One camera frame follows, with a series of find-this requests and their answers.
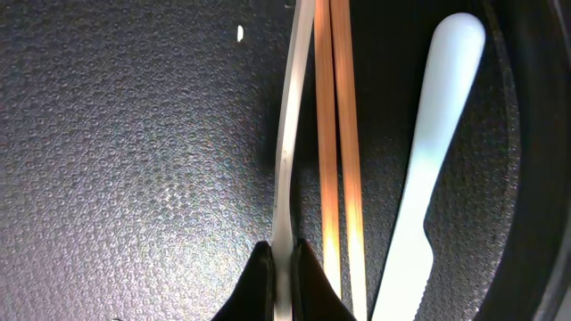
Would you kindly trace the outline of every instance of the black curved edge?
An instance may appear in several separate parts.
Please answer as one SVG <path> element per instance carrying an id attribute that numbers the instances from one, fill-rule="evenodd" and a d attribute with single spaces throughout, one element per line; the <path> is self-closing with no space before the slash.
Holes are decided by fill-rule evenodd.
<path id="1" fill-rule="evenodd" d="M 516 215 L 476 320 L 552 320 L 569 286 L 571 53 L 563 3 L 491 1 L 514 75 L 522 154 Z"/>

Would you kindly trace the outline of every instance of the wooden stick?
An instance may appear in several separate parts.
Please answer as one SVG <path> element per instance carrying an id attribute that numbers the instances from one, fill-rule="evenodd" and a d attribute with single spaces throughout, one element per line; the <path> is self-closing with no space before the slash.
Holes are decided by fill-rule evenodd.
<path id="1" fill-rule="evenodd" d="M 331 0 L 331 21 L 353 314 L 361 321 L 367 320 L 367 282 L 349 0 Z"/>
<path id="2" fill-rule="evenodd" d="M 331 287 L 341 298 L 339 254 L 339 199 L 337 194 L 337 150 L 335 137 L 335 89 L 329 0 L 315 3 L 313 24 L 315 79 L 318 105 L 319 180 L 323 232 L 323 269 Z"/>

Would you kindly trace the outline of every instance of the black background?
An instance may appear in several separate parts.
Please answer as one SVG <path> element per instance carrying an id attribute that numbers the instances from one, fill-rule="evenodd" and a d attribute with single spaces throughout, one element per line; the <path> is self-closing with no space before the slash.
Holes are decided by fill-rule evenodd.
<path id="1" fill-rule="evenodd" d="M 369 313 L 430 38 L 455 12 L 480 18 L 487 42 L 427 213 L 435 261 L 418 319 L 472 318 L 509 233 L 518 114 L 493 12 L 471 1 L 353 1 Z M 8 319 L 214 315 L 253 245 L 270 237 L 293 13 L 283 1 L 261 0 L 3 9 Z M 294 232 L 321 259 L 312 48 L 306 75 L 292 215 Z M 343 215 L 340 223 L 343 301 L 351 307 Z"/>

